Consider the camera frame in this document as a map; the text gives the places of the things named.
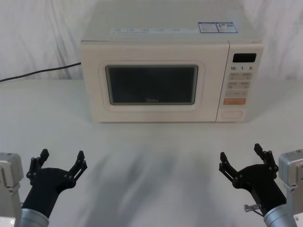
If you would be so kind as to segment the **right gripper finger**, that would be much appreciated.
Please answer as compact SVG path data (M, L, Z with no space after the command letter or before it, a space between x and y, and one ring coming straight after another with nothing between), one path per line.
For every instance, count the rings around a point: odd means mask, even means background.
M220 153L219 171L231 181L236 189L243 189L243 171L236 171L229 163L227 156L224 152Z
M272 179L277 178L277 172L278 172L278 165L276 164L272 151L265 151L263 148L260 146L259 143L256 143L254 145L254 151L256 154L261 158L263 161L263 166L265 168L265 171L270 174Z

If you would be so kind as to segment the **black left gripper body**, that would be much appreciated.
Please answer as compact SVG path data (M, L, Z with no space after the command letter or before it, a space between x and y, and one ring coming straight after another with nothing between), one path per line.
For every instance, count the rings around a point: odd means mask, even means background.
M52 212L60 193L71 188L70 173L59 168L29 171L31 190L23 202L23 209Z

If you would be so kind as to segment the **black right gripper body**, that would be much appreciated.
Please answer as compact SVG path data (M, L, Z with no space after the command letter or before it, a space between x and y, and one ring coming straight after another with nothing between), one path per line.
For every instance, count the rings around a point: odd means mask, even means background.
M261 210L271 210L286 204L286 197L275 182L277 165L256 164L233 173L233 186L245 189Z

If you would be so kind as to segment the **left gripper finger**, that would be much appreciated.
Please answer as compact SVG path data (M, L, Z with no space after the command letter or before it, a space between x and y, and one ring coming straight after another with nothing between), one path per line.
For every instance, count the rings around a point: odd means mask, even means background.
M77 160L71 169L64 176L66 188L73 188L77 180L81 177L84 171L88 168L83 151L79 151Z
M30 185L34 184L34 177L37 175L37 172L42 169L43 164L49 157L48 149L43 149L39 157L32 157L29 171L26 174L26 177L30 180Z

